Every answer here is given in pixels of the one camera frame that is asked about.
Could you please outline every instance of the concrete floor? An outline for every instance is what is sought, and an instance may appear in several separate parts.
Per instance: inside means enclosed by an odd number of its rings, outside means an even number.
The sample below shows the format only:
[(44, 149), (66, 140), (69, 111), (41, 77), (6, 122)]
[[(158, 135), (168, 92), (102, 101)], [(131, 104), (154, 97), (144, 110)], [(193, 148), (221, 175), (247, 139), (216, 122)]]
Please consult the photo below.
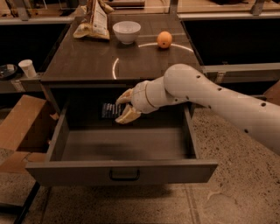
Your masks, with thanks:
[[(206, 184), (41, 187), (24, 223), (280, 223), (280, 157), (208, 108), (193, 117), (202, 158), (219, 166)], [(9, 154), (0, 150), (0, 163)], [(0, 202), (22, 205), (29, 175), (0, 173)], [(0, 213), (0, 223), (14, 215)]]

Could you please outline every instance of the orange fruit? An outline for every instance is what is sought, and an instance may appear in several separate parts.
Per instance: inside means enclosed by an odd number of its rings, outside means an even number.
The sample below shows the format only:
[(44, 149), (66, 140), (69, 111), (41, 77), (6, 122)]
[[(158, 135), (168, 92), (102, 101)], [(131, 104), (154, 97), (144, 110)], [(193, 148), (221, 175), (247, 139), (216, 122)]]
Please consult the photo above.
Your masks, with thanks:
[(162, 31), (157, 36), (157, 45), (161, 48), (168, 48), (172, 44), (172, 35), (168, 31)]

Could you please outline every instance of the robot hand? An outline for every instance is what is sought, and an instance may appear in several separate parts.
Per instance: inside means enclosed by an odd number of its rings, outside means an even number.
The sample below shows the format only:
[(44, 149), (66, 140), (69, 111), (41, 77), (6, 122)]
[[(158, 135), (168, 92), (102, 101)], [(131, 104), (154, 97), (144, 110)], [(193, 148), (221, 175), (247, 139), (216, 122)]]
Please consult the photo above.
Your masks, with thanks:
[(170, 66), (163, 77), (127, 90), (116, 104), (127, 103), (118, 123), (129, 123), (160, 107), (194, 102), (210, 108), (280, 155), (280, 107), (220, 87), (191, 66)]

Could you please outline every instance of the chip bag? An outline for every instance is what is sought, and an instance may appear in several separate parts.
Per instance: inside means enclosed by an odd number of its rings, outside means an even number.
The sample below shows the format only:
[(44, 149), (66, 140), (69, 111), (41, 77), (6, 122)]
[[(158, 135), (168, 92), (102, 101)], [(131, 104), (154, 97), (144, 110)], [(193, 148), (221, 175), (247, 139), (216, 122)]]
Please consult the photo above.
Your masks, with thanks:
[(103, 0), (87, 0), (87, 13), (81, 21), (73, 37), (80, 39), (90, 37), (95, 39), (110, 39), (107, 14), (114, 11)]

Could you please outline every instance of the cardboard box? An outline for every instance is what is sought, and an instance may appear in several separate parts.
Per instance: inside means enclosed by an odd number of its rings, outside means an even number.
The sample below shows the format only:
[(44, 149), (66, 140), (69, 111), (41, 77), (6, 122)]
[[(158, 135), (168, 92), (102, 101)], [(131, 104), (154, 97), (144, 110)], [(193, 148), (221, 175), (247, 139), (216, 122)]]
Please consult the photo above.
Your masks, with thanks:
[(55, 121), (48, 102), (24, 94), (0, 124), (0, 149), (13, 151), (0, 165), (0, 172), (27, 173), (29, 161), (44, 161)]
[(280, 80), (270, 87), (264, 96), (267, 98), (267, 102), (274, 103), (280, 106)]

